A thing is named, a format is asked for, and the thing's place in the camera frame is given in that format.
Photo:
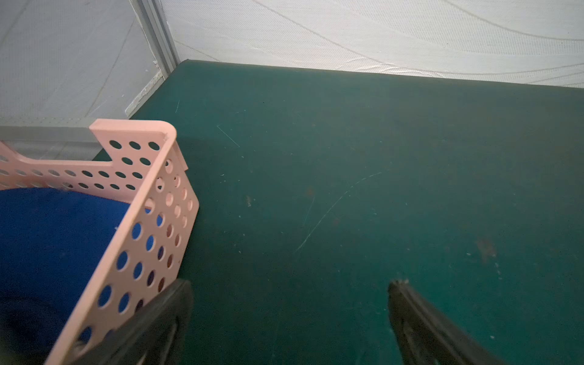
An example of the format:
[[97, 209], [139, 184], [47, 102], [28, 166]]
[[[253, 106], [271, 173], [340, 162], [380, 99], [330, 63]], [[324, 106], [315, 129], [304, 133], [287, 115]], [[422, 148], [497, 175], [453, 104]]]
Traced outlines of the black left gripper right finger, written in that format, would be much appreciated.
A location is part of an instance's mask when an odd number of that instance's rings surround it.
[[504, 363], [421, 296], [408, 281], [389, 283], [388, 310], [404, 364]]

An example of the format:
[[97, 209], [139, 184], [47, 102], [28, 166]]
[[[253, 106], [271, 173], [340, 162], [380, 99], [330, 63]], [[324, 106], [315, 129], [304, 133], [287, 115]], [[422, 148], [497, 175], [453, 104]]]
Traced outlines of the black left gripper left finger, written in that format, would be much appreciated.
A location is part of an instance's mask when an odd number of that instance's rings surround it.
[[191, 283], [177, 279], [74, 364], [178, 364], [193, 311]]

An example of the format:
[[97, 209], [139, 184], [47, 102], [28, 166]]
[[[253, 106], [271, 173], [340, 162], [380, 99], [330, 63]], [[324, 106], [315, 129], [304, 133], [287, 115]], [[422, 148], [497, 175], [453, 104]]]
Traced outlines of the blue baseball cap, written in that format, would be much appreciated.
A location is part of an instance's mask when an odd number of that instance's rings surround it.
[[51, 188], [1, 193], [1, 362], [42, 364], [129, 206]]

